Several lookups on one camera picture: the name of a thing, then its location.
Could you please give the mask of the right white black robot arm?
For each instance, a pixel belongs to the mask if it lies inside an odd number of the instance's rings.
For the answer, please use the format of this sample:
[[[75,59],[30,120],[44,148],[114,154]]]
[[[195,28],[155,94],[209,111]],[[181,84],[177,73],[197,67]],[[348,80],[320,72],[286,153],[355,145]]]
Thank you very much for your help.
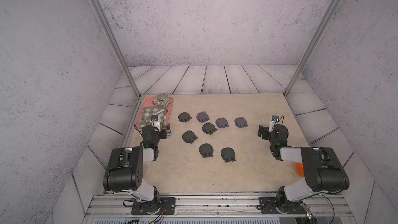
[[[336,194],[347,190],[350,182],[334,150],[330,147],[293,147],[288,145],[288,129],[281,124],[259,126],[258,136],[269,141],[272,156],[278,161],[299,163],[304,177],[276,194],[275,207],[282,213],[319,193]]]

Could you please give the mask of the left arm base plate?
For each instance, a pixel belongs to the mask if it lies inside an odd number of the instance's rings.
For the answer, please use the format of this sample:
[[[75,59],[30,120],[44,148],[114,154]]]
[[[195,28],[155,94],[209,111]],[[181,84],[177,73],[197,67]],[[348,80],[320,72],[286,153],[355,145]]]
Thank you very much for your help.
[[[174,215],[176,198],[159,198],[153,201],[134,201],[132,215]]]

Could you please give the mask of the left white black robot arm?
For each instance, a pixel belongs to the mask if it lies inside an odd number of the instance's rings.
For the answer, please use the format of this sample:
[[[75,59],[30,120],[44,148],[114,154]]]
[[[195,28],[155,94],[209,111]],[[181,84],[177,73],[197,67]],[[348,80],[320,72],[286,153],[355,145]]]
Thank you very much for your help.
[[[141,130],[139,146],[112,150],[103,186],[106,191],[125,192],[132,197],[133,211],[154,215],[162,211],[159,191],[143,179],[143,165],[155,162],[159,156],[158,144],[171,136],[170,125],[158,129],[147,125]]]

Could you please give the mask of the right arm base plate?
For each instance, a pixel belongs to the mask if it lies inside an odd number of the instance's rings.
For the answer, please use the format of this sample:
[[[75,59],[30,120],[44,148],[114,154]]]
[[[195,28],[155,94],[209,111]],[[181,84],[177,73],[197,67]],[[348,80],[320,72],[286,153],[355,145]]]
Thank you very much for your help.
[[[260,197],[257,209],[261,214],[304,215],[306,210],[300,202],[279,203],[276,197]]]

